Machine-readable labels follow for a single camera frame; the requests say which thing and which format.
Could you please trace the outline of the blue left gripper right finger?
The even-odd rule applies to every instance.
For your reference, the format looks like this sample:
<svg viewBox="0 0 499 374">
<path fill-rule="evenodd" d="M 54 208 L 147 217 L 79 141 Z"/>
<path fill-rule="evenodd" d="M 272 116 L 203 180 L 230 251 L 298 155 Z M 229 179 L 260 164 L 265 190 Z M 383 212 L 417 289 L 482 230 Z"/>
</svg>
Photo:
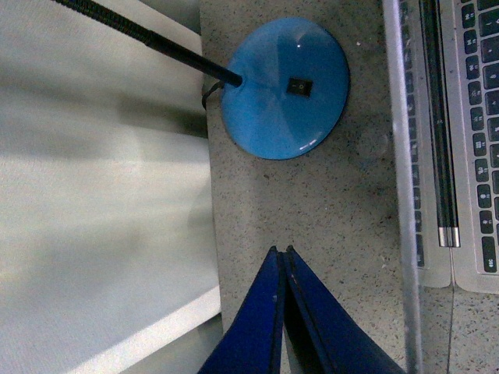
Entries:
<svg viewBox="0 0 499 374">
<path fill-rule="evenodd" d="M 284 254 L 291 308 L 285 321 L 298 330 L 299 362 L 320 373 L 403 373 L 404 370 L 369 337 L 338 300 L 289 246 Z"/>
</svg>

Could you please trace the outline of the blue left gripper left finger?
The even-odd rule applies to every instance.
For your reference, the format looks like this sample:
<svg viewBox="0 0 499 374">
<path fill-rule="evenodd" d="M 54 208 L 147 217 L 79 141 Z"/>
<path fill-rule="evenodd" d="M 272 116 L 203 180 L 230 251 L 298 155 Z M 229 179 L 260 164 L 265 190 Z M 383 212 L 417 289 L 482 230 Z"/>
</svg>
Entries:
<svg viewBox="0 0 499 374">
<path fill-rule="evenodd" d="M 200 373 L 279 373 L 285 309 L 283 254 L 271 247 L 232 325 Z"/>
</svg>

